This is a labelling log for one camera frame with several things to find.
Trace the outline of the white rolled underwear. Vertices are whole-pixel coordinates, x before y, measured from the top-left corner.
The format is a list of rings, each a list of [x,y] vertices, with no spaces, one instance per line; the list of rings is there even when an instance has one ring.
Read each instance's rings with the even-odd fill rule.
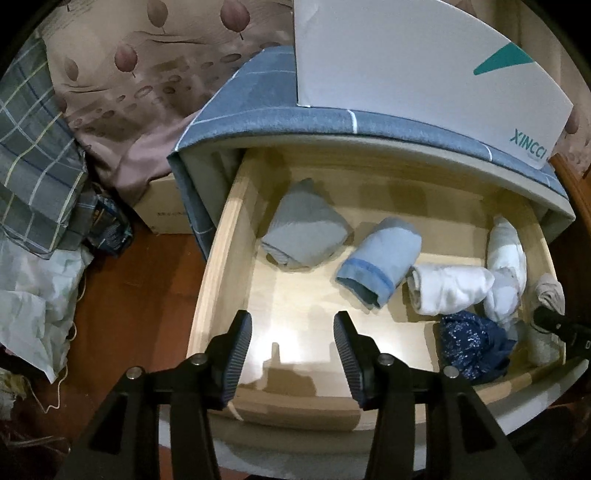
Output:
[[[424,316],[449,315],[480,303],[494,284],[484,267],[424,263],[407,275],[414,310]]]

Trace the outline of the orange wooden bed frame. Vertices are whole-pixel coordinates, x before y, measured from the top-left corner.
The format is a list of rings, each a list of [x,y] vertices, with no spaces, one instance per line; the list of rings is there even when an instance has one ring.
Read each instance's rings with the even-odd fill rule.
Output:
[[[569,198],[575,205],[575,212],[582,219],[587,233],[591,228],[591,198],[590,198],[590,169],[584,175],[579,175],[568,160],[560,154],[555,154],[550,159],[550,164],[556,171]]]

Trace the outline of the blue checked cover cloth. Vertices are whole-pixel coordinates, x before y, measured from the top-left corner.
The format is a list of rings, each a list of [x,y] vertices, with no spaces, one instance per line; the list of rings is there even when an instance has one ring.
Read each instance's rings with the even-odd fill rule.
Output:
[[[176,141],[171,153],[176,150],[183,137],[199,141],[247,134],[325,134],[417,139],[420,135],[445,132],[475,140],[397,116],[360,110],[298,106],[294,50],[280,46],[267,48],[243,64],[197,112]],[[494,147],[490,148],[506,154]],[[191,228],[204,256],[211,253],[216,229],[217,226],[211,245],[205,245]]]

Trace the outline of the light blue underwear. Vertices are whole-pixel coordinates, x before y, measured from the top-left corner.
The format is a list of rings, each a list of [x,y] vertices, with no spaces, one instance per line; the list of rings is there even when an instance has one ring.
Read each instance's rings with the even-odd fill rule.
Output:
[[[422,236],[407,221],[389,217],[342,263],[335,281],[369,309],[388,304],[422,250]]]

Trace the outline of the wooden top drawer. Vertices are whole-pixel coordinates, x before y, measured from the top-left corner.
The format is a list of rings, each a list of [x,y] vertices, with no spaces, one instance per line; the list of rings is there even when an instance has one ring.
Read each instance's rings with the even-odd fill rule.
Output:
[[[211,414],[222,467],[287,479],[360,479],[377,416],[349,394],[332,319],[349,312],[362,334],[408,365],[439,367],[436,321],[417,314],[406,289],[380,310],[362,305],[335,282],[335,273],[384,218],[413,224],[422,235],[423,263],[482,266],[497,215],[517,229],[528,278],[554,270],[532,202],[486,184],[464,190],[409,167],[339,165],[326,157],[278,149],[246,153],[229,192],[201,282],[188,341],[204,351],[240,309],[252,315],[252,341],[228,408]],[[280,197],[305,178],[346,218],[353,237],[318,267],[288,270],[263,252],[262,238]]]

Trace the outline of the grey underwear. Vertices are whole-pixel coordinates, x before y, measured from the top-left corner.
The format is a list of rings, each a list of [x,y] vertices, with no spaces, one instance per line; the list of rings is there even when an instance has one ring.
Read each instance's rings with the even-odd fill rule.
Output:
[[[314,268],[338,251],[352,232],[346,219],[307,178],[291,185],[281,198],[262,245],[277,264]]]

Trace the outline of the cardboard box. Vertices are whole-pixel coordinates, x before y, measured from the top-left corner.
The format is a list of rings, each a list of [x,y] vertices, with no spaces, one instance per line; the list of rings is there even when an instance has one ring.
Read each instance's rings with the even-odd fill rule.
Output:
[[[190,235],[192,233],[180,191],[172,173],[151,181],[134,206],[134,211],[154,234]]]

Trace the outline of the pale white garment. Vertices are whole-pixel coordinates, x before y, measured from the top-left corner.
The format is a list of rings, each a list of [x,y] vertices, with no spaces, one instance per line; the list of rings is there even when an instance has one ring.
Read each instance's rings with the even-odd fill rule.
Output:
[[[527,284],[527,257],[517,229],[502,215],[494,218],[487,246],[487,269],[494,284],[484,300],[486,316],[498,324],[518,310]]]

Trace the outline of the white pink floral underwear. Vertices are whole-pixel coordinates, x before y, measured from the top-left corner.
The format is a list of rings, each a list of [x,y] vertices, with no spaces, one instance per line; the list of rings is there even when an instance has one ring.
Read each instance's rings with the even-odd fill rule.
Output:
[[[566,300],[562,284],[551,274],[543,274],[535,285],[538,303],[559,315],[566,312]]]

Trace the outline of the dark blue patterned bag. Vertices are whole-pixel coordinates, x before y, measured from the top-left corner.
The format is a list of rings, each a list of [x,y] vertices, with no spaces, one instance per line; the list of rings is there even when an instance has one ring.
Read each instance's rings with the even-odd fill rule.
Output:
[[[92,220],[84,239],[93,254],[119,256],[132,243],[134,232],[123,211],[108,196],[97,195]]]

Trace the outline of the grey plaid blanket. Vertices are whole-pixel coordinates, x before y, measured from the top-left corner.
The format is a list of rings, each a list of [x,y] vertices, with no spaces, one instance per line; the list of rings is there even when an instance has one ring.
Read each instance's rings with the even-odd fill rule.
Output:
[[[97,204],[65,110],[45,46],[31,37],[1,79],[1,229],[45,259],[77,249]]]

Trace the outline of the white plastic bag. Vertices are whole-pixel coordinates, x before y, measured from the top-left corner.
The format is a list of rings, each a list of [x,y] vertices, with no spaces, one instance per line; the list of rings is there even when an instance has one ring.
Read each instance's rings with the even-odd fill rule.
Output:
[[[66,365],[78,286],[92,260],[83,246],[42,259],[1,238],[1,345],[51,383]]]

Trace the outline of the beige leaf print bedsheet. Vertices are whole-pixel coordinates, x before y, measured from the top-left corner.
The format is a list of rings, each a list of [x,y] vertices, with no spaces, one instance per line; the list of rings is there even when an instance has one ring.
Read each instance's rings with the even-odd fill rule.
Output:
[[[42,23],[66,119],[129,202],[167,173],[184,127],[243,64],[293,48],[296,1],[65,1]],[[528,1],[445,1],[533,58],[572,102],[549,159],[590,169],[590,65]]]

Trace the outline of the navy floral lace underwear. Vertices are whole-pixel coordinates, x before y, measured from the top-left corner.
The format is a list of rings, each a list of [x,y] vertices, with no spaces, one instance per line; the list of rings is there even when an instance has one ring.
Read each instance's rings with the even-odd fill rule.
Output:
[[[470,311],[440,317],[441,362],[455,367],[473,385],[505,376],[516,344],[504,328]]]

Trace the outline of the white XINCCI shoe box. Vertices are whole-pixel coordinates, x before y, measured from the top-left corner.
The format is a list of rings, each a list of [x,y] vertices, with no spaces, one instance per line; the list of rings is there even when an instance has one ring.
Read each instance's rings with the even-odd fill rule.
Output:
[[[445,1],[294,2],[297,102],[401,117],[541,169],[573,104],[505,35]]]

